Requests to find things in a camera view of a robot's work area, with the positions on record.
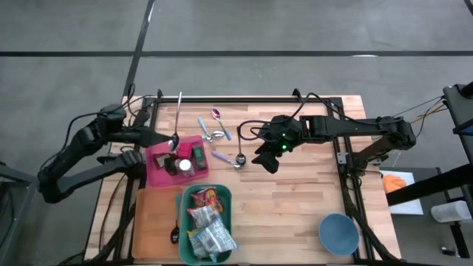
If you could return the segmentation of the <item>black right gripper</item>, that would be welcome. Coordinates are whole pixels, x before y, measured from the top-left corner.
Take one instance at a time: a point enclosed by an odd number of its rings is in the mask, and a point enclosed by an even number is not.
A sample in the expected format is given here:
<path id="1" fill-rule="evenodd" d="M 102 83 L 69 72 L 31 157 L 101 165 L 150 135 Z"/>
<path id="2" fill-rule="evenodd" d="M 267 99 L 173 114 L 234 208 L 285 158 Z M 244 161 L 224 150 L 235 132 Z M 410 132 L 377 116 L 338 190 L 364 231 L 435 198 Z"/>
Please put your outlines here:
<path id="1" fill-rule="evenodd" d="M 277 115 L 270 123 L 266 123 L 260 130 L 259 136 L 264 143 L 255 151 L 253 164 L 262 165 L 265 170 L 275 174 L 279 169 L 279 161 L 273 154 L 282 154 L 302 144 L 302 125 L 293 117 Z"/>

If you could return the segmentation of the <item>red paprika tin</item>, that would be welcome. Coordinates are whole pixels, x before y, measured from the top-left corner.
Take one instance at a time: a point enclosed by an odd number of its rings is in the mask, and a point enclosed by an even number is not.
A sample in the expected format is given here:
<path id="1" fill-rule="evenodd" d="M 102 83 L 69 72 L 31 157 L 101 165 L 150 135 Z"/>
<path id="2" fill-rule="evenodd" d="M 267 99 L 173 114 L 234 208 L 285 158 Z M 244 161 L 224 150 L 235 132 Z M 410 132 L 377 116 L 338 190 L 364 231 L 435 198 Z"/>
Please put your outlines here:
<path id="1" fill-rule="evenodd" d="M 192 155 L 192 144 L 191 143 L 186 143 L 186 142 L 180 142 L 177 150 L 176 150 L 176 155 L 180 159 L 186 159 L 188 160 L 191 158 Z"/>

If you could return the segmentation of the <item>long black spoon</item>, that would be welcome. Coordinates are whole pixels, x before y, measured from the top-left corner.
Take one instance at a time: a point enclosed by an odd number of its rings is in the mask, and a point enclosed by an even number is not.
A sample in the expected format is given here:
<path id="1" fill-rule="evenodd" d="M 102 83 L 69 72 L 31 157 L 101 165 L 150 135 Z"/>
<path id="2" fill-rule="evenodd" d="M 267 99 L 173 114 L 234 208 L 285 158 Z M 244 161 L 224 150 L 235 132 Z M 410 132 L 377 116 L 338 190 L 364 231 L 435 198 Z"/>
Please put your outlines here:
<path id="1" fill-rule="evenodd" d="M 242 153 L 242 146 L 241 146 L 241 127 L 238 126 L 236 128 L 237 131 L 237 137 L 238 137 L 238 145 L 239 145 L 239 153 L 236 156 L 236 162 L 243 166 L 246 164 L 246 156 Z"/>

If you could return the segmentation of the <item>thin grey handled utensil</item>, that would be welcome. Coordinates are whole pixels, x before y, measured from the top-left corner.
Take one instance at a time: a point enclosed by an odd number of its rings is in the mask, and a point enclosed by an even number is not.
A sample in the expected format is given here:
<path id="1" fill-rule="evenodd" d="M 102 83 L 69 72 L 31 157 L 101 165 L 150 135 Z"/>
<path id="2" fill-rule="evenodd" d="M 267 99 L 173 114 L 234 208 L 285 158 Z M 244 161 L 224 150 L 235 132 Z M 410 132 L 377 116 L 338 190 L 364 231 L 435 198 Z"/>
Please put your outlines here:
<path id="1" fill-rule="evenodd" d="M 182 95 L 183 95 L 183 93 L 180 92 L 179 95 L 178 95 L 178 99 L 177 99 L 177 110 L 176 110 L 176 118 L 175 118 L 175 123 L 174 123 L 174 133 L 177 133 L 178 121 L 179 121 L 179 117 L 180 117 L 180 107 L 181 107 Z"/>

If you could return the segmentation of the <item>white pill bottle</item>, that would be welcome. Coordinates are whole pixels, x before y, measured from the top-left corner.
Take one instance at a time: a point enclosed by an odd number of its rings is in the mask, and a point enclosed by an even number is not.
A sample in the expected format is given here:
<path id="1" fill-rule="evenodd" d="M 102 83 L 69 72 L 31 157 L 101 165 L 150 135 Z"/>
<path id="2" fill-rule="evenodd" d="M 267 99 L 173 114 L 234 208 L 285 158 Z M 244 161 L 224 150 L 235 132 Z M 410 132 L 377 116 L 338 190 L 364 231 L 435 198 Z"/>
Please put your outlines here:
<path id="1" fill-rule="evenodd" d="M 184 159 L 179 162 L 179 170 L 184 177 L 193 177 L 195 175 L 193 164 L 190 160 Z"/>

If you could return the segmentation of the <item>light blue handled spoon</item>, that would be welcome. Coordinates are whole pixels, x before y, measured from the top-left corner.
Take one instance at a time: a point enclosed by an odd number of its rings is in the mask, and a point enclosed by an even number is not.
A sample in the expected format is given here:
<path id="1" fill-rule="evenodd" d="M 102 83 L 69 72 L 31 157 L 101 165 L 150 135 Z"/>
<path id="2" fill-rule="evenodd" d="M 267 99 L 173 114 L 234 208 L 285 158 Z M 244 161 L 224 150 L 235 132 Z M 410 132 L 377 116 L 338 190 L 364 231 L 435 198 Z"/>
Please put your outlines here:
<path id="1" fill-rule="evenodd" d="M 203 139 L 204 140 L 207 140 L 209 143 L 211 143 L 213 141 L 213 137 L 208 133 L 208 130 L 205 126 L 205 122 L 203 121 L 203 119 L 201 117 L 198 118 L 198 122 L 200 124 L 200 127 L 202 128 L 202 130 L 204 131 L 204 135 L 203 135 Z"/>

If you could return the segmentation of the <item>purple handled silver spoon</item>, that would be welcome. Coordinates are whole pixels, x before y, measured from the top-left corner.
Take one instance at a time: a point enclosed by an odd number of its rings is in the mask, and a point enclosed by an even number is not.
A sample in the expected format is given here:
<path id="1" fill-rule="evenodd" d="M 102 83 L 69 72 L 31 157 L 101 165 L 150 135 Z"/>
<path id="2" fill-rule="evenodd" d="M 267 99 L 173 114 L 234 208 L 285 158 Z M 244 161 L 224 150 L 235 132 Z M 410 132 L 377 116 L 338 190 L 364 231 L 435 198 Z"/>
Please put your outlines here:
<path id="1" fill-rule="evenodd" d="M 242 165 L 241 165 L 241 164 L 232 161 L 230 158 L 226 157 L 226 156 L 223 155 L 223 154 L 218 153 L 217 151 L 212 151 L 211 154 L 212 154 L 214 157 L 216 157 L 216 158 L 218 158 L 218 159 L 220 159 L 220 160 L 222 160 L 222 161 L 225 161 L 226 163 L 232 165 L 235 169 L 242 168 Z"/>

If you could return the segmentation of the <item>iridescent spoon blue handle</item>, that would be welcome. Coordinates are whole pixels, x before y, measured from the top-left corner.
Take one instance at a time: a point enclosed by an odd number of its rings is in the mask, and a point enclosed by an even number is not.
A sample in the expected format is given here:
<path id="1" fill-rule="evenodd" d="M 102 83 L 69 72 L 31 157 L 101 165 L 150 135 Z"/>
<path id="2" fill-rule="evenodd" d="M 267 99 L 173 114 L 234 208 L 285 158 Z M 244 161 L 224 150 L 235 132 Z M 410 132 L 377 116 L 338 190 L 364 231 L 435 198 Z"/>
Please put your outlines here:
<path id="1" fill-rule="evenodd" d="M 231 135 L 230 133 L 228 132 L 228 130 L 225 128 L 225 126 L 223 125 L 222 123 L 222 118 L 221 118 L 221 114 L 220 112 L 217 110 L 217 109 L 212 109 L 211 110 L 211 113 L 212 113 L 212 117 L 219 123 L 219 125 L 221 126 L 223 132 L 225 133 L 225 136 L 228 140 L 231 140 Z"/>

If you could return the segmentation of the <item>red orange noodle packet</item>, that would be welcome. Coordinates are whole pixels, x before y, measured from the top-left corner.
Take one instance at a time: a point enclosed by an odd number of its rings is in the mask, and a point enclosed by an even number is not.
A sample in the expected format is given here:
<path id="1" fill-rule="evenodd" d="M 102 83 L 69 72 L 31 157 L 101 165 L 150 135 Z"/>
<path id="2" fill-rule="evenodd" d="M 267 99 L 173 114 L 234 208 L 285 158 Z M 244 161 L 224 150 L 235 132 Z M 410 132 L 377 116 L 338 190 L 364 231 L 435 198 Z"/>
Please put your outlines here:
<path id="1" fill-rule="evenodd" d="M 206 187 L 198 192 L 191 194 L 196 207 L 201 208 L 207 205 L 213 205 L 220 213 L 224 212 L 224 206 L 218 196 L 216 187 Z"/>

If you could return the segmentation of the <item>white yellow snack packet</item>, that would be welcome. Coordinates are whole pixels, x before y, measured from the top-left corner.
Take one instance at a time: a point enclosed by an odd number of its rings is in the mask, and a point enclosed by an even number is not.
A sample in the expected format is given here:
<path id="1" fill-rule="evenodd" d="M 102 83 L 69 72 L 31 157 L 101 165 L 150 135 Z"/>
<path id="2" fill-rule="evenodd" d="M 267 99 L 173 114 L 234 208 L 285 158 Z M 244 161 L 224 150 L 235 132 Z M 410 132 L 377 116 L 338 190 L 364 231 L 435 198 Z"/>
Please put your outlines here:
<path id="1" fill-rule="evenodd" d="M 196 228 L 205 228 L 215 219 L 220 217 L 219 211 L 213 205 L 206 205 L 200 208 L 189 208 L 187 212 L 193 218 Z"/>

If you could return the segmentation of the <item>silver clear snack packet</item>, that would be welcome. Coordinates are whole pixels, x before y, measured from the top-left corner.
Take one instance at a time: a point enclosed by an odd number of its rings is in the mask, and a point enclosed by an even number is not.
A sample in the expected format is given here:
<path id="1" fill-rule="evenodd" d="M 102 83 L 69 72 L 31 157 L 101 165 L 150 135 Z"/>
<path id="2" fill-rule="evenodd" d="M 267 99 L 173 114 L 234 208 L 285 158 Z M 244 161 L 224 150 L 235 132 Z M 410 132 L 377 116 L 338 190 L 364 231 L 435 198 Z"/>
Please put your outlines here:
<path id="1" fill-rule="evenodd" d="M 224 252 L 238 248 L 232 235 L 225 227 L 221 218 L 216 218 L 209 226 L 202 229 L 196 238 L 203 245 L 212 262 L 217 262 L 217 257 Z"/>

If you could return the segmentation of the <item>yellow creamy chicken noodle packet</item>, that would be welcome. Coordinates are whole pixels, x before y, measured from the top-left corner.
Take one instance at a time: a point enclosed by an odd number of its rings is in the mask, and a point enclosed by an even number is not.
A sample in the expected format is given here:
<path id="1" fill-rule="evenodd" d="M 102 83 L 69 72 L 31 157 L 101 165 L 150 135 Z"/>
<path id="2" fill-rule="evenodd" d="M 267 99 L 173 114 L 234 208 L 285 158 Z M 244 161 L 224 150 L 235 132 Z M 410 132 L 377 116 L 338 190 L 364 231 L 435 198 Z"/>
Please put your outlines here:
<path id="1" fill-rule="evenodd" d="M 188 233 L 188 238 L 192 246 L 192 250 L 194 255 L 198 259 L 204 259 L 208 258 L 208 252 L 204 248 L 203 243 L 198 239 L 197 234 L 200 233 L 202 230 L 201 229 L 195 229 L 193 231 L 187 231 Z"/>

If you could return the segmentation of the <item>pink plastic tray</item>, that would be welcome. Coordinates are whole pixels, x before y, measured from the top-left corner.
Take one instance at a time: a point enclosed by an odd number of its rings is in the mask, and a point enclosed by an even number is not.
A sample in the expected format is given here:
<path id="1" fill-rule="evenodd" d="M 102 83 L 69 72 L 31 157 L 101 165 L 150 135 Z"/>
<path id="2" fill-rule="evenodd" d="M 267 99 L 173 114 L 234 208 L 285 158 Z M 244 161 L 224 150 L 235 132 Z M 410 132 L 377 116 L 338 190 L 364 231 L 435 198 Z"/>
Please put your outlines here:
<path id="1" fill-rule="evenodd" d="M 167 142 L 159 143 L 145 149 L 146 178 L 148 187 L 157 188 L 181 185 L 183 183 L 203 179 L 208 176 L 209 166 L 206 166 L 206 169 L 199 170 L 195 164 L 194 158 L 191 159 L 194 167 L 194 176 L 186 177 L 180 172 L 174 176 L 171 176 L 168 172 L 166 172 L 164 167 L 159 168 L 156 160 L 154 159 L 155 155 L 163 155 L 168 151 L 169 145 Z"/>

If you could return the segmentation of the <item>orange object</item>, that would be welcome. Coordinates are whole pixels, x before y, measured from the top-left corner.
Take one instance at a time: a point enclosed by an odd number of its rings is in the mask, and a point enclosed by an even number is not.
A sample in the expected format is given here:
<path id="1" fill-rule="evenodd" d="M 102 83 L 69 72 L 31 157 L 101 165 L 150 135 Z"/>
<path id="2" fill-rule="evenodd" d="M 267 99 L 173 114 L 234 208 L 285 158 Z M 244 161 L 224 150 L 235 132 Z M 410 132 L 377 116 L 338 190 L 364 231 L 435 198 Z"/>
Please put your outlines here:
<path id="1" fill-rule="evenodd" d="M 406 187 L 406 182 L 402 178 L 391 174 L 384 175 L 382 177 L 382 183 L 386 194 Z"/>

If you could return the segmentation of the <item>black diagonal beam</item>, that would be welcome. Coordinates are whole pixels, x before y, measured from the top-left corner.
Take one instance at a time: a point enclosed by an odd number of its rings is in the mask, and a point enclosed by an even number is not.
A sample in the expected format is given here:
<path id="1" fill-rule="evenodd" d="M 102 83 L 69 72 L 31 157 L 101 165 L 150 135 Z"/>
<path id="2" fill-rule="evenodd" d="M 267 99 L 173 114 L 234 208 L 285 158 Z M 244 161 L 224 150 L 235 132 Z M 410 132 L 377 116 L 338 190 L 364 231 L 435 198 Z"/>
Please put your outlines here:
<path id="1" fill-rule="evenodd" d="M 416 200 L 438 192 L 473 185 L 473 165 L 465 164 L 445 173 L 438 174 L 426 180 L 408 185 L 387 194 L 388 205 Z"/>

